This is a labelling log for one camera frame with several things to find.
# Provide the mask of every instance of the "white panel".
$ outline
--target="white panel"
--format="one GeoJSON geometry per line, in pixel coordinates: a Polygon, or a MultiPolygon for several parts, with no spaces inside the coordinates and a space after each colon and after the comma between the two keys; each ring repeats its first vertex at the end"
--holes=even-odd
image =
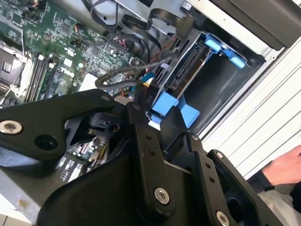
{"type": "Polygon", "coordinates": [[[265,55],[270,50],[267,44],[210,2],[210,0],[187,0],[187,2],[255,53],[265,55]]]}
{"type": "Polygon", "coordinates": [[[0,225],[3,225],[7,216],[0,214],[0,225]]]}
{"type": "Polygon", "coordinates": [[[31,226],[30,223],[8,217],[4,226],[31,226]]]}
{"type": "Polygon", "coordinates": [[[263,76],[244,101],[203,138],[250,178],[301,144],[301,39],[263,76]]]}

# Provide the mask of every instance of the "blue drive bracket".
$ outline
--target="blue drive bracket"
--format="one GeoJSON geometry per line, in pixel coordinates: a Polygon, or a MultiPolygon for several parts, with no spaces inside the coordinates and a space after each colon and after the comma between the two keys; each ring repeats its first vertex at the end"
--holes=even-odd
{"type": "MultiPolygon", "coordinates": [[[[166,116],[172,106],[177,106],[181,110],[187,128],[189,128],[199,116],[199,111],[188,105],[184,96],[182,96],[180,100],[177,100],[175,97],[166,92],[161,93],[152,109],[157,113],[166,116]]],[[[160,124],[162,121],[162,118],[155,114],[152,114],[150,119],[156,124],[160,124]]]]}
{"type": "Polygon", "coordinates": [[[211,34],[206,34],[204,43],[210,47],[215,54],[222,51],[238,68],[242,69],[245,67],[246,59],[217,37],[214,37],[211,34]]]}
{"type": "Polygon", "coordinates": [[[160,94],[160,96],[158,97],[155,104],[152,106],[152,109],[154,111],[158,112],[159,114],[165,116],[167,114],[167,112],[169,111],[169,109],[172,106],[177,106],[178,103],[179,103],[179,100],[177,100],[172,95],[163,91],[160,94]]]}
{"type": "Polygon", "coordinates": [[[199,110],[188,105],[184,95],[180,97],[180,102],[177,107],[181,110],[186,127],[189,128],[199,116],[199,110]]]}

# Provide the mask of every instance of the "white sticker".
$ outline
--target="white sticker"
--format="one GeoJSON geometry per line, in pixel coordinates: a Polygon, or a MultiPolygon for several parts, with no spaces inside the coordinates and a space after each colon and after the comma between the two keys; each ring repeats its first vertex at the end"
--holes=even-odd
{"type": "Polygon", "coordinates": [[[91,75],[91,74],[86,74],[80,88],[79,91],[85,91],[85,90],[90,90],[90,89],[96,89],[95,86],[95,81],[96,81],[96,77],[91,75]]]}
{"type": "Polygon", "coordinates": [[[39,60],[44,60],[45,57],[44,57],[43,55],[40,54],[40,55],[38,56],[38,59],[39,59],[39,60]]]}
{"type": "Polygon", "coordinates": [[[183,4],[182,4],[182,7],[187,9],[187,10],[190,10],[191,8],[191,4],[189,4],[188,2],[184,1],[183,4]]]}
{"type": "Polygon", "coordinates": [[[67,58],[64,59],[64,65],[66,65],[67,67],[71,67],[72,66],[72,60],[69,60],[67,58]]]}

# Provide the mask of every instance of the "green circuit board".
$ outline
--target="green circuit board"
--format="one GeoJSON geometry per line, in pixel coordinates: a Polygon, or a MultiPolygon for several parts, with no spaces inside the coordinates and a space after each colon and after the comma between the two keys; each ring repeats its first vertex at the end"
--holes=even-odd
{"type": "MultiPolygon", "coordinates": [[[[99,77],[110,69],[129,66],[139,60],[127,51],[120,51],[116,43],[109,42],[101,47],[85,43],[82,37],[94,43],[102,43],[106,38],[55,5],[45,2],[44,9],[20,8],[11,1],[14,4],[24,2],[0,0],[0,39],[21,45],[23,32],[27,50],[49,62],[35,100],[77,92],[87,74],[99,77]],[[77,24],[84,27],[80,36],[75,30],[77,24]],[[49,85],[49,95],[44,97],[49,85]]],[[[109,82],[124,79],[125,75],[120,74],[109,82]]]]}

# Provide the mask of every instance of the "gray surface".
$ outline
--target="gray surface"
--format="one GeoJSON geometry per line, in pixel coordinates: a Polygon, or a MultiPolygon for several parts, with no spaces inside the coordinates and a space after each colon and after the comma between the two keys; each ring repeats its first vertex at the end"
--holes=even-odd
{"type": "Polygon", "coordinates": [[[0,181],[0,193],[32,223],[45,200],[63,185],[59,171],[47,178],[32,178],[1,168],[0,181]]]}

